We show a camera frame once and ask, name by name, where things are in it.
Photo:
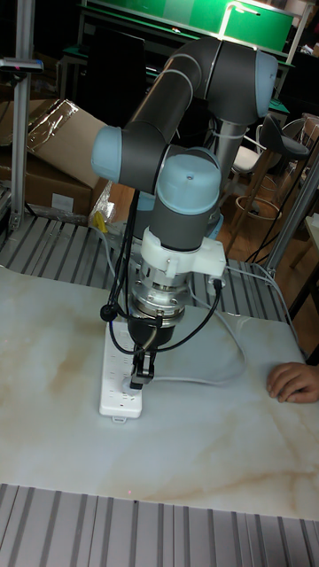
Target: green screen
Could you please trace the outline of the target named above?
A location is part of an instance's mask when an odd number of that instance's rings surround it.
[[[90,0],[90,4],[116,7],[123,11],[130,10],[156,19],[159,23],[168,20],[172,24],[185,25],[203,30],[219,32],[222,16],[230,0]],[[292,24],[292,16],[262,5],[257,7],[249,3],[260,16],[249,12],[231,11],[226,29],[226,36],[243,42],[255,43],[271,50],[282,51],[285,39]]]

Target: robotic arm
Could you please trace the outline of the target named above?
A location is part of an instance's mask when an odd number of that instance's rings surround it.
[[[156,193],[130,294],[131,388],[152,379],[157,349],[183,317],[190,274],[208,274],[221,289],[225,256],[221,243],[205,237],[207,225],[219,219],[220,193],[247,126],[267,114],[276,70],[276,59],[258,50],[214,38],[188,43],[168,60],[128,125],[105,126],[97,135],[98,175]],[[219,131],[210,147],[185,150],[170,142],[193,96],[208,102]]]

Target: power strip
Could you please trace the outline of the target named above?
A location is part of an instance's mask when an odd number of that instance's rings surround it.
[[[121,346],[133,350],[127,324],[114,321],[113,330]],[[125,423],[128,417],[136,419],[142,412],[142,391],[136,391],[134,395],[123,391],[123,380],[130,378],[132,363],[133,356],[122,354],[114,346],[106,325],[99,413],[110,416],[115,423]]]

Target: finger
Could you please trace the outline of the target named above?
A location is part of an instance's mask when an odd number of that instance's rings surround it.
[[[269,372],[267,378],[268,391],[272,389],[273,383],[275,383],[275,381],[280,377],[280,375],[283,374],[283,372],[290,370],[291,367],[292,364],[290,362],[287,362],[285,364],[278,364],[271,370],[271,372]]]
[[[288,396],[286,401],[295,404],[311,404],[318,400],[315,392],[295,392]]]
[[[282,389],[278,396],[278,401],[283,402],[286,401],[289,396],[298,390],[302,390],[307,386],[308,382],[305,380],[304,377],[298,376],[295,377],[293,380],[290,380],[288,384]]]
[[[270,397],[276,398],[277,395],[283,390],[283,388],[288,384],[291,380],[298,377],[300,375],[300,369],[289,369],[283,372],[277,380],[272,384],[270,390]]]

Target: marble table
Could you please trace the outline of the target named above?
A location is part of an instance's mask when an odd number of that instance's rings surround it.
[[[265,390],[274,364],[301,361],[288,326],[227,315],[245,373],[150,384],[141,417],[119,425],[98,413],[106,299],[0,268],[0,483],[318,520],[319,405]],[[217,318],[196,340],[178,354],[185,367],[214,379],[242,363]],[[176,356],[159,356],[159,372]]]

